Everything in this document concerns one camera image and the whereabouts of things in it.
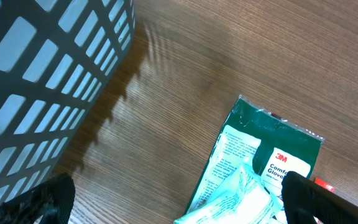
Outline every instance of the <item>wood grain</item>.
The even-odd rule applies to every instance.
[[[239,94],[326,137],[313,176],[358,206],[358,0],[135,1],[135,39],[55,172],[72,223],[180,217]]]

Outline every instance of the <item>3m logo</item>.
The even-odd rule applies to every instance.
[[[276,159],[281,160],[283,162],[287,162],[287,157],[277,153]]]

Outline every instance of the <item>red object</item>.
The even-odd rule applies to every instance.
[[[329,190],[330,192],[334,192],[335,187],[333,187],[331,184],[328,184],[321,180],[320,178],[316,177],[316,180],[314,181],[317,185],[320,185],[324,187],[325,189]]]

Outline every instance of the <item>gray basket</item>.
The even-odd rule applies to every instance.
[[[0,1],[0,204],[49,176],[134,26],[132,0]]]

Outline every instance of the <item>wooden table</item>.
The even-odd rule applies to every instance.
[[[358,206],[358,0],[135,0],[135,39],[55,172],[73,223],[180,217],[239,94],[326,137]]]

